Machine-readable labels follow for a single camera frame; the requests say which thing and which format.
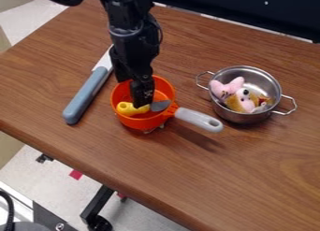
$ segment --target floor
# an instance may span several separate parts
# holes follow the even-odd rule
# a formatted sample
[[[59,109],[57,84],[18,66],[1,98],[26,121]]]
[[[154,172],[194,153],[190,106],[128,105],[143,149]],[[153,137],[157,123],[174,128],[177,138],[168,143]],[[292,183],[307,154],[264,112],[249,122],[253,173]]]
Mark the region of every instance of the floor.
[[[33,0],[0,13],[0,25],[14,46],[65,9],[48,0]],[[86,176],[79,180],[71,178],[72,169],[60,162],[37,163],[35,160],[40,154],[23,146],[0,170],[0,181],[35,200],[79,231],[86,231],[79,215],[101,185]],[[111,198],[100,215],[113,224],[115,231],[187,230],[133,200],[122,203],[117,195]]]

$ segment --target table leg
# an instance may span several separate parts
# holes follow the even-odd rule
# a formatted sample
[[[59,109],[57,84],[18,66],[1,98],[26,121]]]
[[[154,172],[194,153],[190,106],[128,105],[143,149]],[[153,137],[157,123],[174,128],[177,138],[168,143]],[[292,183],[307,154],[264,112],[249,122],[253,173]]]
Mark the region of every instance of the table leg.
[[[88,206],[80,215],[85,224],[88,225],[90,231],[111,231],[112,225],[105,218],[98,215],[100,210],[106,205],[111,198],[114,190],[102,185],[96,193],[95,197],[90,201]]]

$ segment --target plush toy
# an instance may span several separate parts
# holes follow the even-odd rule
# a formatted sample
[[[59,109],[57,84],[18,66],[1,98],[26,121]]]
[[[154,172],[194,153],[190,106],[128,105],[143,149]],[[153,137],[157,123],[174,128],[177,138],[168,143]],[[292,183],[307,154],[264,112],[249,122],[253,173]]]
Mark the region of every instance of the plush toy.
[[[215,79],[210,81],[212,93],[222,102],[224,102],[230,95],[234,94],[238,89],[240,89],[243,84],[243,77],[237,77],[231,80],[228,84],[223,84]]]
[[[272,99],[263,94],[257,95],[249,89],[240,88],[225,100],[225,104],[231,110],[250,114],[267,110],[272,105]]]

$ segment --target pink stuffed toy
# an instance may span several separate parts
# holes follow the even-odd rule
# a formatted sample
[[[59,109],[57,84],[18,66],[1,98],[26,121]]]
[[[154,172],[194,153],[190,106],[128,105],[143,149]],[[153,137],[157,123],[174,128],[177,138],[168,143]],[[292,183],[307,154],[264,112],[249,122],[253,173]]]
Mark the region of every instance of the pink stuffed toy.
[[[210,81],[210,87],[213,94],[222,102],[224,102],[230,95],[234,94],[238,89],[240,89],[243,83],[243,77],[237,77],[226,85],[218,80],[213,79]]]

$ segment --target red object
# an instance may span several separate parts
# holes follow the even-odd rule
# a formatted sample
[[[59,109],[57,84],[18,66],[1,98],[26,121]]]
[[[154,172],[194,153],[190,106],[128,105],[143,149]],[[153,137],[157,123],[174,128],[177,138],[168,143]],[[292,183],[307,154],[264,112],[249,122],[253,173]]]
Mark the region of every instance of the red object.
[[[126,196],[124,194],[121,194],[118,192],[117,196],[119,196],[120,198],[126,198]]]
[[[128,117],[118,112],[117,105],[119,102],[131,102],[130,86],[131,80],[118,83],[111,94],[111,105],[117,113],[119,120],[125,125],[133,129],[148,131],[159,127],[167,119],[174,116],[179,106],[174,102],[175,91],[173,86],[165,79],[153,76],[154,79],[154,101],[171,100],[170,106],[160,113],[147,112],[145,114]]]
[[[79,180],[82,177],[82,175],[83,174],[77,170],[72,170],[71,173],[69,174],[69,176],[71,176],[75,180]]]

